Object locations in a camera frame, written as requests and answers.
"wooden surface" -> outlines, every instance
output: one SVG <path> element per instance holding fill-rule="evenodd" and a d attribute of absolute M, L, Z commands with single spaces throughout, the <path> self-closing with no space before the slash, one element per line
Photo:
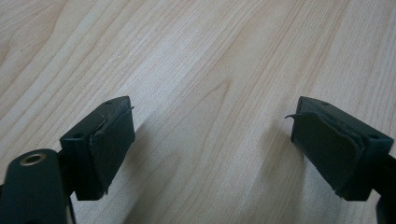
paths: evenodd
<path fill-rule="evenodd" d="M 375 223 L 283 118 L 305 95 L 395 138 L 395 58 L 394 0 L 2 0 L 0 180 L 129 95 L 136 141 L 78 223 Z"/>

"wood grain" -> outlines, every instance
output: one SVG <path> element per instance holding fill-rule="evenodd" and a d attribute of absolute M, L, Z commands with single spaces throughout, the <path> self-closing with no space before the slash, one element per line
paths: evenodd
<path fill-rule="evenodd" d="M 129 95 L 136 141 L 78 223 L 375 223 L 283 118 L 305 95 L 395 138 L 395 58 L 394 0 L 2 0 L 0 179 Z"/>

